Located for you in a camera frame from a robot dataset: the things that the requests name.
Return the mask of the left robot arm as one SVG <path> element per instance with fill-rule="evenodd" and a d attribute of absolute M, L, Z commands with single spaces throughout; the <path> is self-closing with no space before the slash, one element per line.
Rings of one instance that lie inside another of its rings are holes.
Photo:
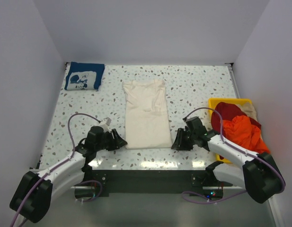
<path fill-rule="evenodd" d="M 28 171 L 22 177 L 9 207 L 16 216 L 37 223 L 48 212 L 51 202 L 77 184 L 88 185 L 92 181 L 89 163 L 102 150 L 115 151 L 127 145 L 116 129 L 93 126 L 87 136 L 74 148 L 74 152 L 45 170 Z"/>

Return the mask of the cream white t shirt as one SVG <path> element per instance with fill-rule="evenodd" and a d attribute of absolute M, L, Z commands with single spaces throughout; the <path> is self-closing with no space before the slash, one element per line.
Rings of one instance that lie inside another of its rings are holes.
<path fill-rule="evenodd" d="M 123 83 L 127 149 L 170 148 L 172 145 L 163 80 Z"/>

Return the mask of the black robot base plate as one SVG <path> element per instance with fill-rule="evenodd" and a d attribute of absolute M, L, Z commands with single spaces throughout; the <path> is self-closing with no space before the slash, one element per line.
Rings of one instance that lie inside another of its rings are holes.
<path fill-rule="evenodd" d="M 181 194 L 193 191 L 209 195 L 209 187 L 217 189 L 221 198 L 223 188 L 232 186 L 218 181 L 205 170 L 90 170 L 83 183 L 75 187 L 75 197 L 91 199 L 99 193 L 108 197 L 112 193 Z"/>

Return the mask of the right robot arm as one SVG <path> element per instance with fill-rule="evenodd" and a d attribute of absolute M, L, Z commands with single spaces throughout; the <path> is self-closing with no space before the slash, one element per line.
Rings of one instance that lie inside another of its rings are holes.
<path fill-rule="evenodd" d="M 208 131 L 198 117 L 184 119 L 186 126 L 177 130 L 173 150 L 191 151 L 195 145 L 227 158 L 205 168 L 204 181 L 211 186 L 226 182 L 244 189 L 256 202 L 264 203 L 282 193 L 285 181 L 271 154 L 242 148 L 215 130 Z"/>

